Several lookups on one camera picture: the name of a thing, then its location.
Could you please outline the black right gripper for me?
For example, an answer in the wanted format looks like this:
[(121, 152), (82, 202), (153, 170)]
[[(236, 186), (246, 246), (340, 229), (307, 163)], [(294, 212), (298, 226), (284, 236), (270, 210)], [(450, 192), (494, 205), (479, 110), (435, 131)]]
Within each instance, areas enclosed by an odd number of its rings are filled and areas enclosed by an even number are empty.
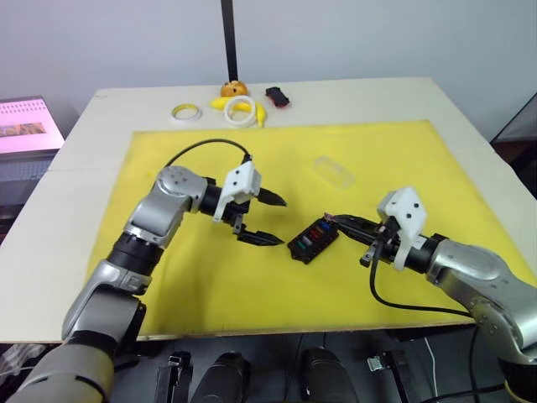
[(369, 267), (376, 253), (378, 260), (389, 264), (394, 262), (400, 244), (400, 226), (394, 217), (377, 223), (364, 217), (339, 214), (334, 215), (331, 220), (347, 237), (368, 246), (367, 252), (359, 260), (360, 265)]

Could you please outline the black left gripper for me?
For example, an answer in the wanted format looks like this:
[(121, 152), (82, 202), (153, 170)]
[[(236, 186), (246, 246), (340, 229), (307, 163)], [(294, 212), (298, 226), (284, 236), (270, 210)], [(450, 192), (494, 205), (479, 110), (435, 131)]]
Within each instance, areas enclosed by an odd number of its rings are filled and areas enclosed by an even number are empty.
[[(259, 189), (256, 196), (259, 202), (270, 206), (286, 207), (287, 202), (280, 195), (264, 188)], [(250, 201), (236, 203), (230, 201), (226, 204), (222, 214), (222, 221), (232, 227), (232, 232), (237, 235), (237, 240), (255, 246), (278, 246), (284, 240), (277, 236), (262, 231), (251, 232), (246, 229), (243, 223), (244, 215), (249, 212)]]

